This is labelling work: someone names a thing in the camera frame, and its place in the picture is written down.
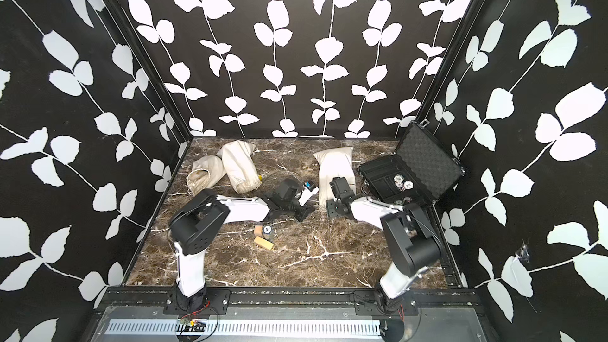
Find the cream cloth bag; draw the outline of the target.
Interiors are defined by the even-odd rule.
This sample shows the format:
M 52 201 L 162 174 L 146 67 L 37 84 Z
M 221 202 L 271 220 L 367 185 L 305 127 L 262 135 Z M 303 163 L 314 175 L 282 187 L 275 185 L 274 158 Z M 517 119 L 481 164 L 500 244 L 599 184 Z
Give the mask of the cream cloth bag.
M 223 167 L 233 189 L 238 194 L 254 191 L 262 184 L 251 158 L 254 149 L 254 144 L 236 140 L 222 146 L 217 154 L 223 161 Z
M 327 212 L 326 201 L 333 199 L 330 182 L 335 177 L 344 177 L 351 190 L 356 193 L 356 176 L 352 169 L 353 147 L 339 147 L 313 154 L 319 163 L 319 210 Z
M 194 161 L 192 170 L 186 177 L 186 184 L 190 193 L 195 196 L 202 190 L 215 186 L 225 175 L 223 160 L 220 157 L 204 156 Z

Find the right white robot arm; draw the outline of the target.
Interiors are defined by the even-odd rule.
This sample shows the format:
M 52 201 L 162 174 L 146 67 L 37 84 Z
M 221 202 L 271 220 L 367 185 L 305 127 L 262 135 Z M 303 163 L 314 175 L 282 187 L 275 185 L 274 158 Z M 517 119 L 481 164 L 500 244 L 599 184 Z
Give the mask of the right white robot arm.
M 426 212 L 417 204 L 387 204 L 356 195 L 345 177 L 329 183 L 326 201 L 330 216 L 344 216 L 381 229 L 392 263 L 375 289 L 374 303 L 387 314 L 402 307 L 405 293 L 442 255 L 443 244 Z

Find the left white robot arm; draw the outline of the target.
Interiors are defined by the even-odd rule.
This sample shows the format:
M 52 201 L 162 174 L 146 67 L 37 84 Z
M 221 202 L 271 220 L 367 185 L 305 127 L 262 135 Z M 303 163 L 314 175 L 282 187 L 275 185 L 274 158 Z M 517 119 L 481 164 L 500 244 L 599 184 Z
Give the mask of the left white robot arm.
M 210 188 L 195 195 L 169 222 L 178 276 L 166 313 L 194 314 L 208 304 L 204 259 L 224 224 L 250 222 L 264 226 L 282 215 L 292 215 L 302 222 L 314 211 L 310 199 L 318 193 L 312 181 L 287 178 L 262 196 L 226 197 Z

